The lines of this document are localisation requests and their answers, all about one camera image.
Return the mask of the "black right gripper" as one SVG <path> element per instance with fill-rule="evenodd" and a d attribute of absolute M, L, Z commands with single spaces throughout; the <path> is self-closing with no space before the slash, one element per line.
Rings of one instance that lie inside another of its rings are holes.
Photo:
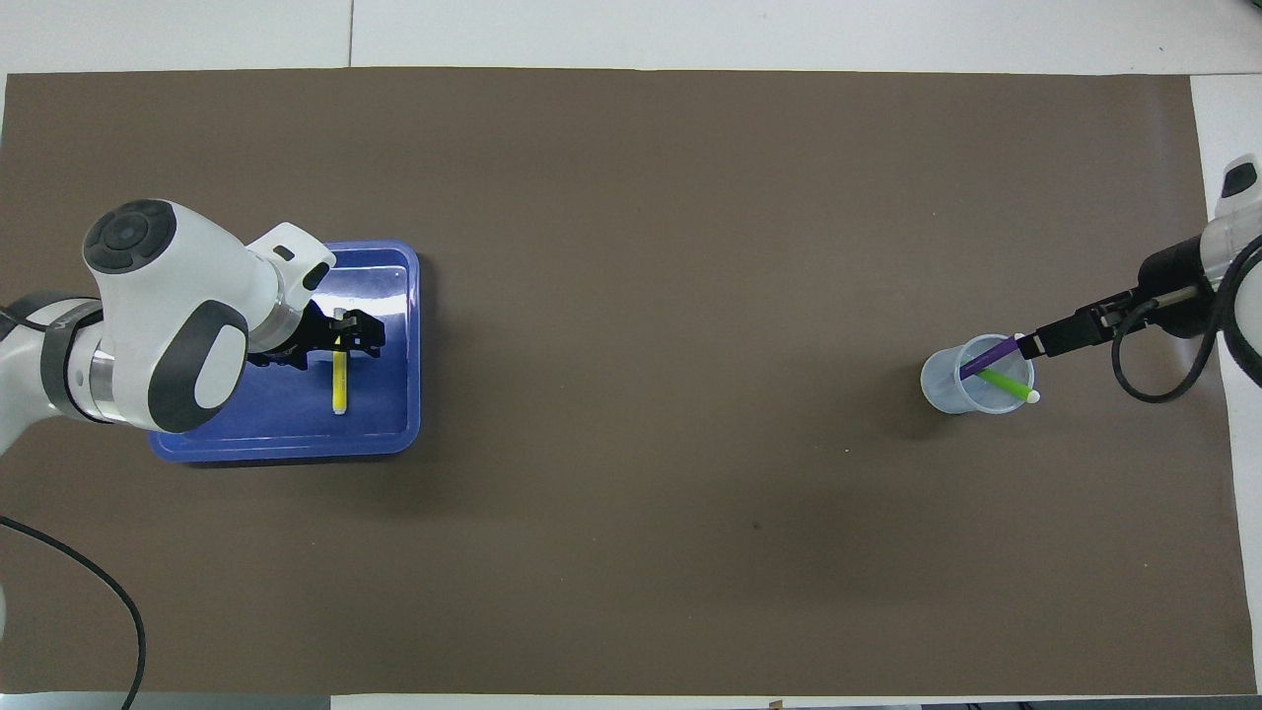
<path fill-rule="evenodd" d="M 1023 359 L 1056 358 L 1088 346 L 1111 340 L 1111 327 L 1138 311 L 1145 303 L 1159 301 L 1145 315 L 1146 327 L 1159 327 L 1167 335 L 1203 335 L 1212 319 L 1214 291 L 1205 277 L 1201 238 L 1182 240 L 1142 261 L 1142 293 L 1124 293 L 1087 303 L 1078 314 L 1039 327 L 1016 338 Z"/>

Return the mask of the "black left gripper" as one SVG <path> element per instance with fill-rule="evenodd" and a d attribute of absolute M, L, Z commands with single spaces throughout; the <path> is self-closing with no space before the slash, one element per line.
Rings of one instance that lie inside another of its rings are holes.
<path fill-rule="evenodd" d="M 305 306 L 302 319 L 290 335 L 274 349 L 252 352 L 251 364 L 257 368 L 308 368 L 310 352 L 333 351 L 334 318 L 326 317 L 321 306 Z M 366 311 L 346 311 L 345 351 L 361 352 L 367 358 L 380 358 L 385 347 L 385 324 Z"/>

